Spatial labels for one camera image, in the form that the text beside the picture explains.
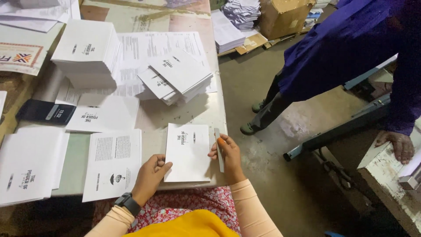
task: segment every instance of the table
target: table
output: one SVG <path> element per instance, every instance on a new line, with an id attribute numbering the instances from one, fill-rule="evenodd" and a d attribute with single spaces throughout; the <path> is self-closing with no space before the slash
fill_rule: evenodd
<path id="1" fill-rule="evenodd" d="M 202 39 L 209 66 L 216 72 L 218 92 L 201 94 L 184 106 L 167 106 L 162 101 L 140 102 L 136 128 L 142 129 L 142 163 L 153 154 L 164 154 L 168 123 L 207 124 L 209 139 L 214 141 L 213 128 L 227 133 L 224 98 L 218 71 L 209 0 L 185 4 L 173 1 L 85 0 L 80 8 L 84 19 L 113 22 L 117 32 L 143 31 L 198 31 Z M 34 99 L 54 101 L 64 75 L 50 64 L 52 76 L 35 93 Z M 60 188 L 51 196 L 81 195 L 88 162 L 89 134 L 72 133 L 67 147 Z M 217 161 L 211 162 L 210 182 L 161 183 L 159 190 L 225 185 Z"/>
<path id="2" fill-rule="evenodd" d="M 416 153 L 421 149 L 420 128 L 421 118 L 416 120 L 415 128 L 410 136 Z M 392 144 L 387 143 L 375 148 L 375 141 L 358 166 L 358 172 L 406 232 L 412 237 L 419 237 L 421 236 L 421 202 L 399 185 L 399 171 L 403 165 L 395 159 Z"/>

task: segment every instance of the decorative border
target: decorative border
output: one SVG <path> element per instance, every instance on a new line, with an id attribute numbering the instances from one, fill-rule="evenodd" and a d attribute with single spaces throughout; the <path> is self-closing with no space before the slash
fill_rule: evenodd
<path id="1" fill-rule="evenodd" d="M 31 63 L 31 65 L 19 64 L 19 63 L 14 63 L 14 62 L 0 62 L 0 64 L 17 65 L 17 66 L 24 66 L 24 67 L 30 67 L 30 68 L 34 68 L 34 64 L 37 62 L 37 59 L 38 59 L 39 55 L 41 54 L 42 49 L 44 48 L 44 46 L 19 44 L 19 43 L 3 43 L 3 42 L 0 42 L 0 44 L 13 45 L 13 46 L 25 46 L 25 47 L 38 47 L 39 50 L 35 54 L 35 57 L 34 57 L 32 63 Z"/>

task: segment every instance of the hand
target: hand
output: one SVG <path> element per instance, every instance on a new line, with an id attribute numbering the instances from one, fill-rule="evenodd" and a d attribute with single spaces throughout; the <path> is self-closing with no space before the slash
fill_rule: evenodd
<path id="1" fill-rule="evenodd" d="M 242 173 L 240 148 L 235 144 L 234 140 L 225 134 L 220 134 L 217 139 L 221 154 L 224 158 L 224 174 L 229 185 L 239 183 L 247 178 Z M 208 156 L 217 159 L 218 151 L 216 143 L 213 144 Z"/>
<path id="2" fill-rule="evenodd" d="M 408 164 L 415 152 L 411 138 L 398 132 L 381 131 L 375 147 L 381 146 L 387 141 L 392 142 L 396 159 L 402 164 Z"/>
<path id="3" fill-rule="evenodd" d="M 172 162 L 165 163 L 165 155 L 153 155 L 149 160 L 140 167 L 137 174 L 136 183 L 132 190 L 133 199 L 140 205 L 151 198 L 165 174 L 173 166 Z"/>

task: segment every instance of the shoe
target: shoe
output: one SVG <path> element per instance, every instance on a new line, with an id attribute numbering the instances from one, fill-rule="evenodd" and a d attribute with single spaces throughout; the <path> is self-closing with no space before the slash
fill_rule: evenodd
<path id="1" fill-rule="evenodd" d="M 256 104 L 252 105 L 251 110 L 254 113 L 258 113 L 263 107 L 264 107 L 264 100 L 260 103 L 256 103 Z"/>
<path id="2" fill-rule="evenodd" d="M 244 124 L 240 127 L 240 131 L 247 136 L 251 136 L 255 134 L 256 132 L 260 131 L 260 129 L 256 128 L 255 126 L 252 126 L 251 123 Z"/>

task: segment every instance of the umbrella illustration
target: umbrella illustration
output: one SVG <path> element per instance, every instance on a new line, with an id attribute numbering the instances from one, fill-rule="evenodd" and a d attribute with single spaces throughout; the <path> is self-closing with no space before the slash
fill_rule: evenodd
<path id="1" fill-rule="evenodd" d="M 111 178 L 109 179 L 109 181 L 111 182 L 111 184 L 112 185 L 114 185 L 114 180 L 118 183 L 118 182 L 120 182 L 120 180 L 121 179 L 126 179 L 126 177 L 123 177 L 123 176 L 121 176 L 121 175 L 117 175 L 115 178 L 114 178 L 114 174 L 112 174 L 112 176 L 111 176 Z"/>

